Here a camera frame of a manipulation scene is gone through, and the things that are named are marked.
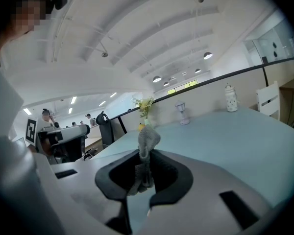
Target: white decorative bottle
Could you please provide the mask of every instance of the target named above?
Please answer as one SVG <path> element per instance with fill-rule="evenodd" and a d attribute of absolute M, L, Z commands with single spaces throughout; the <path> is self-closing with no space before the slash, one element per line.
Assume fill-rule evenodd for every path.
<path fill-rule="evenodd" d="M 235 88 L 231 85 L 225 86 L 226 109 L 228 112 L 237 111 L 237 97 Z"/>

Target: black slot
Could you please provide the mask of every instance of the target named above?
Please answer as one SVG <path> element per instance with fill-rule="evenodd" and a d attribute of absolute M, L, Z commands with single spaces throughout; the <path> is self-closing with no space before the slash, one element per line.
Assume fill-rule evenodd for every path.
<path fill-rule="evenodd" d="M 243 230 L 247 229 L 259 220 L 249 206 L 234 191 L 231 190 L 222 192 L 219 196 L 230 209 L 231 213 Z"/>
<path fill-rule="evenodd" d="M 57 177 L 57 179 L 60 179 L 60 178 L 65 178 L 65 177 L 68 177 L 68 176 L 71 176 L 73 174 L 77 173 L 76 170 L 65 170 L 65 171 L 61 171 L 61 172 L 57 172 L 55 173 L 55 176 Z"/>

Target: white chair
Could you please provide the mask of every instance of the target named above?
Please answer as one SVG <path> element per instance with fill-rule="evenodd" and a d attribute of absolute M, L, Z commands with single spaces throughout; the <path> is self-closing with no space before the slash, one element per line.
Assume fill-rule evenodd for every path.
<path fill-rule="evenodd" d="M 257 90 L 258 111 L 271 116 L 278 112 L 278 120 L 280 120 L 280 94 L 278 82 L 263 89 Z"/>

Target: glass wall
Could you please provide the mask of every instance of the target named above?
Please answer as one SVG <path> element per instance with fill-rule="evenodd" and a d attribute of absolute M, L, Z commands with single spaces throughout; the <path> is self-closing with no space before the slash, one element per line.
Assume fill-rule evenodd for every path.
<path fill-rule="evenodd" d="M 294 57 L 294 31 L 286 19 L 275 25 L 270 30 L 263 30 L 264 22 L 255 29 L 244 45 L 248 51 L 248 58 L 253 65 L 263 63 L 262 59 L 274 62 Z"/>

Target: white ceiling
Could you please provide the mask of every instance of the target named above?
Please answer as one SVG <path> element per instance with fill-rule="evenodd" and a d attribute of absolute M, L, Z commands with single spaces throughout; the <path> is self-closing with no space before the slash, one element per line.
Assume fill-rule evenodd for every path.
<path fill-rule="evenodd" d="M 43 109 L 48 109 L 50 114 L 56 118 L 65 118 L 82 112 L 92 111 L 94 109 L 104 109 L 104 107 L 109 103 L 108 98 L 110 95 L 111 94 L 96 94 L 78 96 L 74 104 L 71 104 L 72 97 L 70 97 L 28 107 L 28 109 L 32 113 L 32 116 L 36 118 L 41 118 Z M 119 96 L 119 94 L 116 94 L 110 101 L 117 99 Z M 107 102 L 100 107 L 99 105 L 105 100 L 107 100 Z M 69 108 L 73 109 L 71 114 L 68 113 Z"/>
<path fill-rule="evenodd" d="M 156 75 L 209 70 L 268 3 L 69 0 L 4 49 L 3 72 L 28 107 L 73 95 L 155 91 Z M 209 60 L 206 51 L 214 54 Z"/>

